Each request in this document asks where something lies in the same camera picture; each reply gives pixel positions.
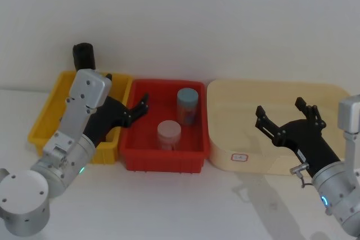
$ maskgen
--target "white table surface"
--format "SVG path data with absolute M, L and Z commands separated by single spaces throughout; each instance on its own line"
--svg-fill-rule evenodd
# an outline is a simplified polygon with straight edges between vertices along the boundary
M 0 167 L 27 170 L 26 143 L 47 93 L 0 90 Z M 225 172 L 142 173 L 88 165 L 51 204 L 47 226 L 27 240 L 347 240 L 313 187 L 291 176 Z M 19 240 L 0 220 L 0 239 Z

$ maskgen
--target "cable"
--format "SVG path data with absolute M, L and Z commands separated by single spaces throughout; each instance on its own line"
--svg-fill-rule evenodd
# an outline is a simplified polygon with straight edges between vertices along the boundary
M 313 185 L 312 183 L 305 183 L 303 177 L 300 177 L 300 179 L 301 179 L 301 188 L 305 188 L 306 185 Z

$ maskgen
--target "robotic arm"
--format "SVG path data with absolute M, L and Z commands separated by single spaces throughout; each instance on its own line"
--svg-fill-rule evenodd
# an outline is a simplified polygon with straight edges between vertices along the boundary
M 291 149 L 301 164 L 290 169 L 302 181 L 302 186 L 313 185 L 325 205 L 326 214 L 334 215 L 343 229 L 351 236 L 360 236 L 360 96 L 352 96 L 339 103 L 338 127 L 346 139 L 345 162 L 321 136 L 326 123 L 321 119 L 317 106 L 307 106 L 298 98 L 295 106 L 306 119 L 291 121 L 278 127 L 267 118 L 258 106 L 255 126 L 277 146 Z M 312 177 L 305 184 L 302 170 Z
M 28 171 L 0 169 L 0 218 L 16 236 L 41 231 L 50 218 L 49 199 L 61 195 L 115 126 L 130 127 L 147 113 L 145 95 L 133 109 L 108 96 L 111 75 L 79 70 L 66 99 L 60 126 L 43 148 L 43 157 Z

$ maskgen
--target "white wall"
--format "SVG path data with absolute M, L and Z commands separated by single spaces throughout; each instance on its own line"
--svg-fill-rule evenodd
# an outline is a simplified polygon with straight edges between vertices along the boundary
M 0 0 L 0 87 L 50 89 L 90 42 L 148 77 L 309 80 L 360 93 L 359 0 Z

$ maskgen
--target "white cylindrical robot base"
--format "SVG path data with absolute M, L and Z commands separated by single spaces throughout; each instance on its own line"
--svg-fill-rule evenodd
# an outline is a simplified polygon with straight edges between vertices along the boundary
M 40 232 L 50 218 L 46 179 L 35 171 L 6 176 L 0 182 L 0 208 L 12 234 L 27 237 Z

